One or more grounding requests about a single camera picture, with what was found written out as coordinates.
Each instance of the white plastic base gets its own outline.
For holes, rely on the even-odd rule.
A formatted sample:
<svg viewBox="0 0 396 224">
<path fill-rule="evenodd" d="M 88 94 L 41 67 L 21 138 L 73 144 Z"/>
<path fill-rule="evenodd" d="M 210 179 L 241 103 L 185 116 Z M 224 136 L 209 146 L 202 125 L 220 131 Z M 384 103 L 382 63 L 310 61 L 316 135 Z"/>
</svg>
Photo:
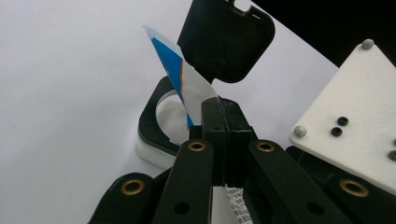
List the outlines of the white plastic base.
<svg viewBox="0 0 396 224">
<path fill-rule="evenodd" d="M 175 162 L 174 156 L 146 144 L 139 135 L 136 137 L 136 152 L 141 158 L 163 168 L 164 170 L 171 168 Z"/>
<path fill-rule="evenodd" d="M 347 117 L 347 126 L 337 119 Z M 396 68 L 373 45 L 358 45 L 297 122 L 304 137 L 291 131 L 300 149 L 396 194 Z M 331 134 L 340 127 L 339 137 Z"/>
</svg>

